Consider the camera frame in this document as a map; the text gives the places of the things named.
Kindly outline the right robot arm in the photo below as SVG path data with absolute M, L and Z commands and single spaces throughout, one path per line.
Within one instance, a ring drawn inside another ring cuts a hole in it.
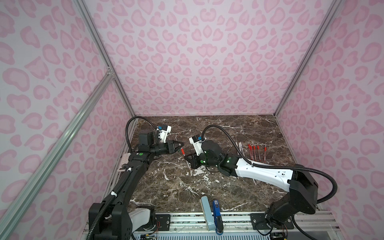
M 299 169 L 276 169 L 267 164 L 256 164 L 239 155 L 225 154 L 217 143 L 211 140 L 203 141 L 201 137 L 192 137 L 189 141 L 195 153 L 186 155 L 185 159 L 192 169 L 201 166 L 216 167 L 224 176 L 254 179 L 287 192 L 266 210 L 262 224 L 279 229 L 296 213 L 315 214 L 318 184 L 310 173 Z

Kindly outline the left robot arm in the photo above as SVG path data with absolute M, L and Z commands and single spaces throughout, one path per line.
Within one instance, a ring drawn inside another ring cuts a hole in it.
M 117 184 L 101 203 L 90 207 L 87 239 L 131 240 L 140 228 L 156 231 L 155 209 L 142 206 L 128 212 L 128 201 L 155 157 L 174 154 L 183 146 L 183 142 L 175 140 L 162 143 L 155 132 L 140 133 L 138 149 L 130 154 L 128 165 Z

